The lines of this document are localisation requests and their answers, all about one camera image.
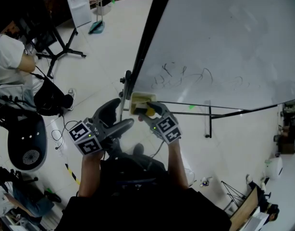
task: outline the blue pants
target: blue pants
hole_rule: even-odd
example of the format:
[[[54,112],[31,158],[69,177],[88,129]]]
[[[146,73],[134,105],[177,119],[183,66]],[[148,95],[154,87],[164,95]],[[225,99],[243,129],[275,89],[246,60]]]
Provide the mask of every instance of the blue pants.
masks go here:
[[[42,197],[37,202],[31,201],[14,186],[13,195],[14,198],[27,208],[35,217],[42,217],[46,215],[54,207],[54,203],[46,197]]]

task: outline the black shoe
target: black shoe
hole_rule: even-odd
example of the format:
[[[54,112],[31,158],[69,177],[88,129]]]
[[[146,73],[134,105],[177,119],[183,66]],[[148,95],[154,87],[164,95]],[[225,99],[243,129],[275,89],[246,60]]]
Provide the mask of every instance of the black shoe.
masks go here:
[[[44,195],[47,196],[47,198],[52,202],[61,203],[61,198],[54,193],[44,191]]]
[[[144,153],[144,147],[142,144],[138,143],[134,147],[133,155],[138,156],[138,155],[143,155]]]

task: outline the teal dustpan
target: teal dustpan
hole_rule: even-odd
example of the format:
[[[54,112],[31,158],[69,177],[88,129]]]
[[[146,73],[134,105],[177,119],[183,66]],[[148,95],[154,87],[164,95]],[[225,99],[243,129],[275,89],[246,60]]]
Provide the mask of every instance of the teal dustpan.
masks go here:
[[[96,22],[94,22],[89,30],[89,34],[92,33],[102,33],[105,28],[105,22],[103,20],[103,3],[100,0],[100,14],[101,14],[101,21],[98,21],[98,13],[96,14]]]

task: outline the person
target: person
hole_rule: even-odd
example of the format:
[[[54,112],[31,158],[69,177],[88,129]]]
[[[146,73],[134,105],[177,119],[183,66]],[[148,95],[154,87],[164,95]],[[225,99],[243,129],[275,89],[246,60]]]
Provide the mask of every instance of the person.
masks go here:
[[[0,217],[11,209],[19,208],[22,216],[39,223],[41,217],[53,207],[53,202],[61,202],[53,193],[45,191],[45,195],[31,185],[25,185],[12,173],[0,167]]]
[[[70,88],[64,95],[47,77],[33,74],[36,63],[32,56],[24,53],[24,50],[21,41],[0,34],[0,96],[7,93],[4,98],[11,104],[16,102],[15,108],[29,104],[27,108],[36,107],[36,111],[44,116],[57,115],[62,108],[73,110],[75,90]],[[26,87],[29,91],[16,89],[18,85]],[[14,99],[18,96],[25,97],[26,100],[18,100],[21,102],[19,103]]]
[[[250,175],[246,176],[246,181],[252,190],[257,188],[258,206],[260,208],[260,211],[269,214],[264,225],[270,221],[275,221],[278,218],[278,214],[280,212],[279,206],[271,204],[267,201],[267,199],[265,197],[265,191],[266,191],[265,183],[262,182],[261,187],[259,187],[256,183],[253,182],[252,177]]]
[[[229,230],[231,221],[201,193],[188,186],[179,140],[168,145],[168,171],[136,145],[132,155],[116,149],[82,159],[78,196],[72,197],[56,230],[193,227]]]

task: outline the handwriting on whiteboard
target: handwriting on whiteboard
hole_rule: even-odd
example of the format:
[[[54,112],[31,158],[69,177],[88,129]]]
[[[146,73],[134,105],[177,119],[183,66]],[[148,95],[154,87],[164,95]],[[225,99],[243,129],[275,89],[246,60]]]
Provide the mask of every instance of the handwriting on whiteboard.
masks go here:
[[[228,81],[217,80],[215,81],[212,73],[207,69],[199,69],[196,73],[187,70],[187,66],[176,67],[175,62],[164,64],[161,66],[161,71],[158,75],[153,77],[154,80],[151,83],[152,89],[172,89],[181,85],[185,85],[191,88],[204,88],[204,89],[226,89],[226,90],[237,90],[240,88],[248,89],[250,87],[249,82],[245,82],[241,76],[236,76]]]

